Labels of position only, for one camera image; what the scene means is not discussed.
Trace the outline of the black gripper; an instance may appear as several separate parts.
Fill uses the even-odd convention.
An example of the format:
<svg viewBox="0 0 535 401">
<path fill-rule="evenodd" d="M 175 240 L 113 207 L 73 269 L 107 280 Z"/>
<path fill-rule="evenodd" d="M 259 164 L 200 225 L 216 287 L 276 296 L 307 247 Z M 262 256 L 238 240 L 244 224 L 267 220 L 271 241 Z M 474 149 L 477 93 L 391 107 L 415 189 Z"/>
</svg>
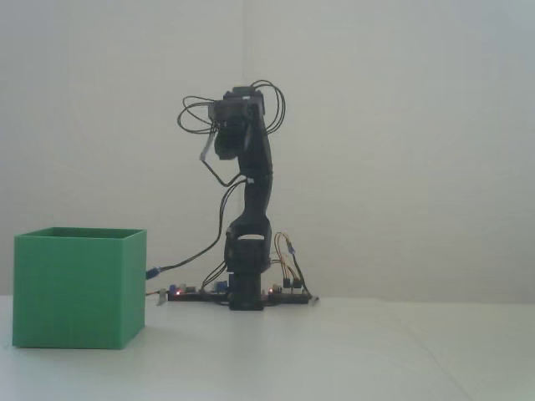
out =
<svg viewBox="0 0 535 401">
<path fill-rule="evenodd" d="M 216 100 L 207 106 L 211 125 L 217 127 L 214 149 L 220 160 L 232 160 L 247 148 L 248 126 L 253 120 L 251 105 L 250 96 L 238 96 Z"/>
</svg>

